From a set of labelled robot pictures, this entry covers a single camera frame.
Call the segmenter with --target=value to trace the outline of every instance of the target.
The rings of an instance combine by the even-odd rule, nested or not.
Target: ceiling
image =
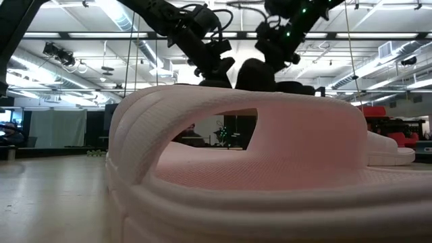
[[[81,1],[57,0],[50,1],[43,5],[30,25],[29,32],[114,32],[120,31],[117,25],[111,20],[109,14],[101,8],[98,3],[101,1],[87,1],[89,8],[84,8]],[[175,6],[183,6],[189,3],[203,4],[204,1],[169,1]],[[432,30],[432,0],[421,1],[423,7],[414,10],[417,1],[409,0],[360,0],[360,8],[354,8],[354,1],[348,2],[348,23],[352,32],[430,32]],[[259,13],[247,10],[238,10],[226,7],[224,1],[207,1],[211,9],[229,9],[234,14],[234,19],[227,31],[251,31],[263,20]],[[254,5],[264,11],[262,5]],[[121,7],[130,19],[133,13],[125,6]],[[217,13],[222,26],[229,20],[226,13]],[[346,32],[347,19],[344,4],[336,7],[329,12],[330,21],[320,19],[313,27],[315,32]],[[152,31],[145,21],[138,16],[135,17],[134,25],[143,32]],[[85,73],[74,72],[80,78],[88,80],[93,84],[103,88],[113,88],[116,84],[121,84],[127,88],[145,88],[157,84],[171,84],[173,78],[157,77],[150,73],[153,67],[146,60],[146,57],[138,50],[135,45],[128,40],[109,40],[104,57],[104,42],[101,40],[56,40],[55,44],[61,48],[74,53],[74,57],[81,59],[88,69]],[[193,67],[186,64],[186,58],[182,51],[173,46],[167,48],[166,40],[146,40],[149,47],[160,59],[170,59],[173,61],[173,69],[178,72],[178,80],[197,84],[200,78],[194,76]],[[22,40],[19,48],[26,52],[47,59],[43,48],[45,40]],[[233,57],[236,60],[234,66],[229,70],[230,82],[236,83],[237,72],[243,61],[248,58],[256,57],[264,60],[263,55],[254,48],[255,40],[231,40],[232,50],[223,54],[223,57]],[[297,80],[303,84],[313,85],[315,88],[329,86],[335,82],[337,77],[342,74],[349,74],[352,64],[362,65],[362,62],[373,59],[378,55],[378,47],[386,41],[356,40],[348,41],[327,40],[313,41],[308,40],[302,43],[297,52],[301,55],[302,61],[299,65],[292,65],[288,69],[276,74],[276,80],[288,81]],[[389,62],[376,72],[368,72],[358,79],[360,89],[368,88],[376,83],[380,83],[388,78],[392,78],[404,72],[413,70],[430,63],[431,54],[429,48],[424,48],[415,53],[417,64],[402,67],[401,65]],[[48,62],[60,68],[59,63],[53,59]],[[102,66],[115,68],[112,76],[101,82],[103,77]],[[404,82],[414,82],[413,76],[407,77]],[[398,89],[400,80],[388,84],[386,89]],[[347,84],[340,89],[355,89],[352,84]],[[352,97],[341,96],[337,98],[350,100]]]

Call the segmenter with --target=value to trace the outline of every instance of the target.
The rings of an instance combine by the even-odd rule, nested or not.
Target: ceiling duct
[[[97,86],[96,84],[93,84],[88,80],[85,80],[75,74],[70,74],[61,69],[60,67],[57,67],[56,65],[45,61],[44,59],[41,59],[37,56],[34,56],[20,48],[17,48],[15,50],[15,53],[13,54],[11,60],[19,62],[22,65],[26,66],[26,70],[31,70],[33,72],[36,72],[37,70],[40,71],[40,73],[42,74],[40,74],[39,76],[45,77],[47,79],[56,80],[59,82],[59,84],[60,79],[63,78],[64,82],[70,82],[76,85],[77,88],[101,88],[100,86]],[[111,99],[112,101],[114,101],[114,103],[119,103],[120,101],[122,101],[122,98],[120,96],[110,92],[104,93],[103,96],[107,99]]]
[[[367,60],[356,65],[356,75],[358,78],[362,78],[368,74],[371,74],[381,68],[384,68],[386,64],[398,62],[410,57],[412,55],[417,55],[417,51],[420,51],[423,47],[428,46],[431,42],[425,41],[410,41],[401,45],[399,42],[388,42],[379,47],[379,54],[375,55]],[[352,81],[354,77],[354,72],[350,70],[342,75],[339,75],[335,80],[328,86],[331,89],[338,89],[345,84]]]
[[[96,2],[121,31],[130,32],[132,29],[137,31],[127,13],[117,1],[96,0]],[[164,67],[164,63],[156,56],[155,52],[149,47],[149,44],[147,44],[145,40],[132,39],[132,43],[140,49],[141,53],[147,58],[153,68]]]

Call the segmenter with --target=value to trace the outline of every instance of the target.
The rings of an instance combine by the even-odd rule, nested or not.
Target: concrete floor
[[[1,243],[107,243],[102,157],[0,164]]]

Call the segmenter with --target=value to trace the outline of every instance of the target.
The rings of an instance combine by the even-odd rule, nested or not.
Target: person
[[[5,126],[17,128],[14,123],[6,122]],[[0,141],[0,143],[8,143],[8,144],[19,144],[24,141],[24,136],[15,130],[2,128],[3,132],[5,133],[3,136],[1,136],[1,139],[3,141]]]
[[[200,134],[195,132],[195,124],[191,124],[188,128],[180,132],[173,142],[179,142],[188,146],[204,147],[205,141]]]

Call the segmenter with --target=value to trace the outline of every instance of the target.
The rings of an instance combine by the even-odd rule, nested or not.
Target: air vent
[[[412,98],[412,102],[414,102],[414,103],[420,103],[420,102],[422,102],[422,101],[423,101],[423,96],[421,96],[421,95]]]
[[[379,58],[383,59],[386,57],[389,57],[390,55],[392,55],[392,42],[389,41],[387,43],[385,43],[384,45],[381,45],[380,47],[378,47],[378,54],[379,54]]]

